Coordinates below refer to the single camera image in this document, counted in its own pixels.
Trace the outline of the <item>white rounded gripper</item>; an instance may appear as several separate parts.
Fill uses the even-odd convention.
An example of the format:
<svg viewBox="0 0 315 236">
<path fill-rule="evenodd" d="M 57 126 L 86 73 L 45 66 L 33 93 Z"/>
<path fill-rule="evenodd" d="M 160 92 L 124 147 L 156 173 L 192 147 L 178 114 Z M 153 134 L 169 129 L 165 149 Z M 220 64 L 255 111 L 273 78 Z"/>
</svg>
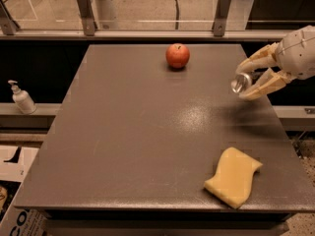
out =
<svg viewBox="0 0 315 236">
<path fill-rule="evenodd" d="M 271 68 L 279 66 L 280 71 Z M 255 100 L 283 89 L 295 78 L 306 80 L 315 76 L 315 27 L 307 26 L 288 33 L 279 45 L 268 44 L 242 61 L 235 73 L 250 73 L 269 68 L 257 82 L 239 94 L 241 99 Z"/>
</svg>

